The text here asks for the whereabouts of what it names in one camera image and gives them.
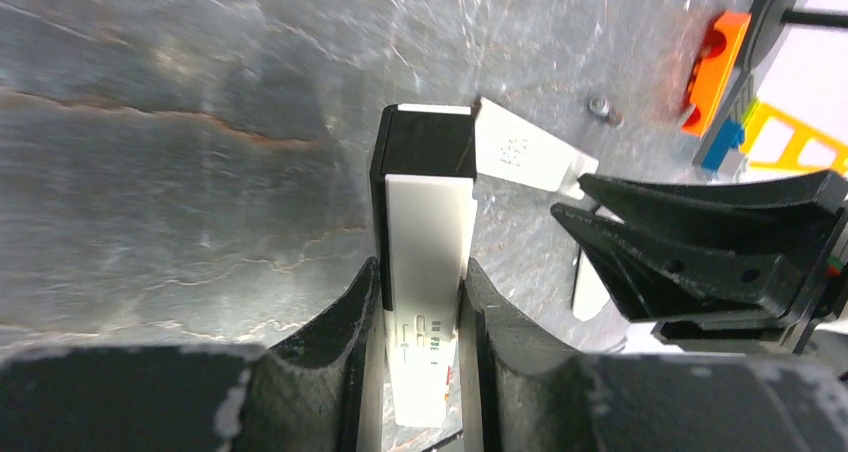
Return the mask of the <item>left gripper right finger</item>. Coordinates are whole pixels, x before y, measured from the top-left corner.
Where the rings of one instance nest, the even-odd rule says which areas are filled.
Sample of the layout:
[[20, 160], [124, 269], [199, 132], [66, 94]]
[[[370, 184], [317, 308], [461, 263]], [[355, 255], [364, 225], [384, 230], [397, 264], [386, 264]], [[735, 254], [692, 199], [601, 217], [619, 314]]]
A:
[[575, 349], [503, 297], [470, 260], [460, 287], [459, 374], [468, 451], [594, 451], [591, 384]]

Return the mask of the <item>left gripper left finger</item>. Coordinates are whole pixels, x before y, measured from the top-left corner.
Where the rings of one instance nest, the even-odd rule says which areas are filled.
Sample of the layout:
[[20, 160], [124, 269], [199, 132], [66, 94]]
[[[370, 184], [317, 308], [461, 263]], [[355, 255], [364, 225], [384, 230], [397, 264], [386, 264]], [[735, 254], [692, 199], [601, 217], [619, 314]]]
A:
[[247, 363], [218, 409], [223, 451], [377, 451], [383, 412], [382, 295], [378, 261], [272, 347], [227, 343]]

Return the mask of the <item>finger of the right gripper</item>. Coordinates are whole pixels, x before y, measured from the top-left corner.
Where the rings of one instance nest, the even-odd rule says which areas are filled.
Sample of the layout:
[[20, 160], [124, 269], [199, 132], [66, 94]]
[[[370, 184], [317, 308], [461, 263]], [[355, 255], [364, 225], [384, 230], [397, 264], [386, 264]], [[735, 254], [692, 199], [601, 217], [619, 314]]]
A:
[[650, 225], [564, 204], [551, 213], [631, 322], [793, 324], [821, 294], [829, 247], [821, 205], [650, 214]]
[[678, 237], [727, 237], [769, 226], [808, 223], [837, 215], [847, 179], [831, 170], [724, 185], [665, 184], [598, 174], [581, 189], [625, 224]]

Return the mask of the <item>white remote battery cover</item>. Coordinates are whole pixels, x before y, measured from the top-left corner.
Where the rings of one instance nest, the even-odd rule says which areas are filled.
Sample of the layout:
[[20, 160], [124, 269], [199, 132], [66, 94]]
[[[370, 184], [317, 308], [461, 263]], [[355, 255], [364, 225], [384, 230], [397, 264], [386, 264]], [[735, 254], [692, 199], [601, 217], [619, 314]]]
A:
[[480, 98], [475, 116], [477, 172], [580, 200], [578, 179], [599, 166], [571, 146], [495, 102]]

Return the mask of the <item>white remote control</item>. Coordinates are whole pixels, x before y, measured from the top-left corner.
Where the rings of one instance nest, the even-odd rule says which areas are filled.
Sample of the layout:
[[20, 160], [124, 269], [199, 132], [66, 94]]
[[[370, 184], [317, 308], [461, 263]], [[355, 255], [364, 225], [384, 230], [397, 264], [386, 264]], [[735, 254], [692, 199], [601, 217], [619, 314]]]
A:
[[387, 365], [398, 425], [439, 428], [477, 203], [468, 106], [395, 104], [369, 170]]

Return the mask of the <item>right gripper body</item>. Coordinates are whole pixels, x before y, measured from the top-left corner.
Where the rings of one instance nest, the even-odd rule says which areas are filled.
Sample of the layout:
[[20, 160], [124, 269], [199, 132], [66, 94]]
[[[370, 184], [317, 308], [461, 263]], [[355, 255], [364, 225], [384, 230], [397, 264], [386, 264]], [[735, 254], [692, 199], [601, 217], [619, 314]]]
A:
[[847, 333], [847, 212], [796, 226], [785, 245], [769, 268], [747, 265], [731, 278], [732, 305], [696, 321], [659, 322], [653, 336], [687, 352], [844, 354], [815, 329]]

